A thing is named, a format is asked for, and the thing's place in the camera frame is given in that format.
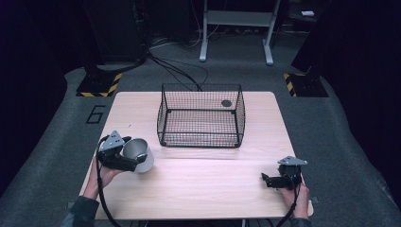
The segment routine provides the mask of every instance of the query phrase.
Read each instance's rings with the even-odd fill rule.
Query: black wire basket
[[[239,84],[162,85],[157,118],[162,146],[239,148],[244,131],[245,105]]]

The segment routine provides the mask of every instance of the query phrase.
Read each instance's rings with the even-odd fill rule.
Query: wrist
[[[292,218],[309,219],[309,215],[294,212],[294,213],[292,213]]]
[[[88,185],[86,185],[85,191],[83,191],[83,197],[92,199],[92,200],[96,200],[97,196],[98,196],[99,192],[97,189],[97,183],[94,184],[90,184],[88,183]]]
[[[292,218],[289,222],[291,223],[291,226],[312,227],[310,220],[305,218]]]

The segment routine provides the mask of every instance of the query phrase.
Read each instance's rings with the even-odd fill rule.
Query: black equipment
[[[267,187],[287,188],[292,190],[302,182],[301,166],[307,165],[307,161],[297,159],[291,156],[277,162],[280,164],[278,171],[281,177],[269,177],[262,173],[262,179],[266,182]]]
[[[112,134],[103,139],[105,141],[100,148],[97,148],[96,156],[98,161],[105,167],[133,172],[136,166],[144,163],[148,157],[146,152],[140,153],[133,158],[129,158],[130,155],[127,153],[124,153],[124,156],[121,155],[122,148],[131,138],[129,136],[121,138],[117,131],[113,131]]]
[[[82,32],[75,29],[78,38],[74,41],[86,71],[86,76],[77,89],[77,96],[111,96],[119,80],[118,75],[146,61],[148,19],[144,6],[138,0],[80,2],[95,36],[102,63],[128,62],[129,66],[114,70],[100,69],[97,66],[99,61],[87,47],[87,38],[82,37]]]

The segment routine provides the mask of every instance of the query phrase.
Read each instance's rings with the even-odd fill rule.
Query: wooden table
[[[266,187],[261,172],[279,176],[277,161],[295,156],[286,126],[273,93],[243,95],[246,125],[240,148],[166,148],[156,133],[161,93],[118,93],[101,137],[116,130],[121,136],[143,138],[155,161],[149,172],[124,172],[104,189],[113,217],[283,217],[288,209],[279,192]],[[102,208],[96,218],[107,218]]]

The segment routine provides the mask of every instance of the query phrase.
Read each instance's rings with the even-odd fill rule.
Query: white metal frame
[[[273,12],[247,12],[247,11],[222,11],[208,10],[207,0],[204,0],[203,10],[203,40],[200,49],[200,61],[206,61],[208,25],[226,26],[265,26],[269,28],[266,39],[263,40],[266,63],[273,65],[273,57],[270,50],[271,34],[277,17],[277,11],[281,0],[275,0]]]

